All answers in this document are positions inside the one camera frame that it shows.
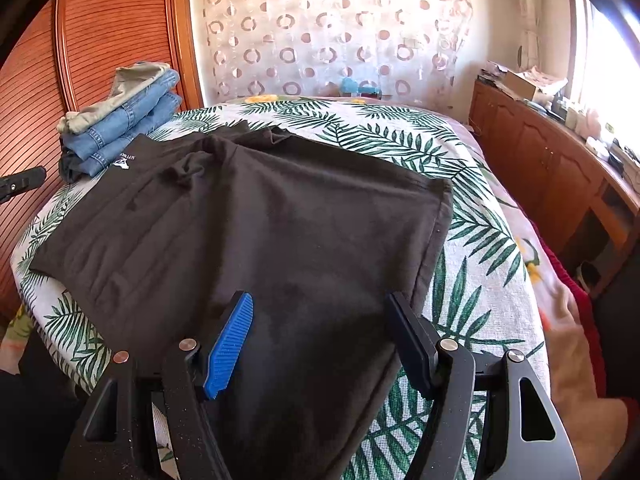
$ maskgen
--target black t-shirt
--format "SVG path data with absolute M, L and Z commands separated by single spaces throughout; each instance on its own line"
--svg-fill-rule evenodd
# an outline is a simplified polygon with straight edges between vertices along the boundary
M 421 311 L 450 217 L 447 180 L 241 123 L 137 137 L 30 268 L 151 364 L 249 292 L 254 321 L 210 414 L 229 471 L 337 479 L 399 370 L 384 296 Z

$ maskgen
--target metal bolt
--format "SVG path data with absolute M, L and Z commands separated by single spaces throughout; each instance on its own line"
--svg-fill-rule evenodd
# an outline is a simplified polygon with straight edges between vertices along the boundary
M 187 338 L 187 339 L 183 339 L 182 341 L 180 341 L 180 344 L 178 345 L 180 347 L 180 350 L 184 350 L 185 352 L 189 352 L 191 350 L 193 350 L 194 348 L 196 348 L 197 345 L 197 341 L 195 339 L 191 339 L 191 338 Z
M 120 350 L 113 355 L 113 362 L 121 365 L 129 360 L 129 352 L 126 350 Z
M 507 352 L 507 357 L 513 361 L 514 363 L 521 363 L 524 361 L 524 354 L 520 350 L 509 350 Z
M 448 337 L 440 340 L 440 348 L 443 350 L 448 350 L 449 352 L 453 352 L 458 349 L 458 343 L 456 343 L 453 339 L 449 339 Z

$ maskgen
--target folded jeans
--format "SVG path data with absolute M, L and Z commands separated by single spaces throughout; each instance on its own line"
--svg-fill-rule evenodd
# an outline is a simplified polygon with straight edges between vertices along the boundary
M 148 135 L 167 122 L 181 102 L 182 98 L 176 94 L 167 93 L 163 95 L 146 117 L 138 121 L 135 126 L 120 137 L 97 152 L 92 153 L 86 160 L 81 160 L 78 156 L 65 153 L 63 149 L 63 155 L 59 163 L 62 179 L 66 182 L 76 182 L 82 174 L 97 175 L 119 158 L 123 150 L 138 135 Z
M 81 160 L 87 160 L 90 155 L 132 129 L 179 80 L 180 76 L 175 70 L 167 70 L 151 85 L 142 89 L 84 133 L 62 134 L 63 146 L 74 152 Z

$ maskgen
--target cabinet door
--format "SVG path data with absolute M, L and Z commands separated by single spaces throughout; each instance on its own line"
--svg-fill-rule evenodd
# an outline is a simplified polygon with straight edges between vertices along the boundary
M 538 205 L 548 181 L 554 132 L 536 116 L 523 118 L 510 153 L 511 174 L 502 181 L 527 215 L 538 222 Z
M 488 123 L 491 101 L 490 88 L 478 81 L 474 85 L 474 96 L 471 101 L 471 108 L 469 110 L 469 124 L 473 126 L 476 136 L 482 136 L 484 128 Z
M 578 227 L 601 182 L 602 172 L 589 153 L 570 145 L 560 145 L 553 152 L 548 186 L 536 223 L 556 254 Z
M 518 137 L 516 133 L 522 124 L 522 117 L 516 110 L 515 102 L 507 96 L 498 95 L 489 102 L 493 115 L 485 125 L 480 137 L 480 145 L 489 168 L 509 189 L 513 180 L 512 156 Z

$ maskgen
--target patterned curtain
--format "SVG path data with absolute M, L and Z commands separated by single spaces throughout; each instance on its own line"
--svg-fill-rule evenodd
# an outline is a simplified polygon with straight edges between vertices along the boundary
M 383 98 L 447 110 L 469 0 L 191 0 L 205 102 L 338 95 L 343 78 Z

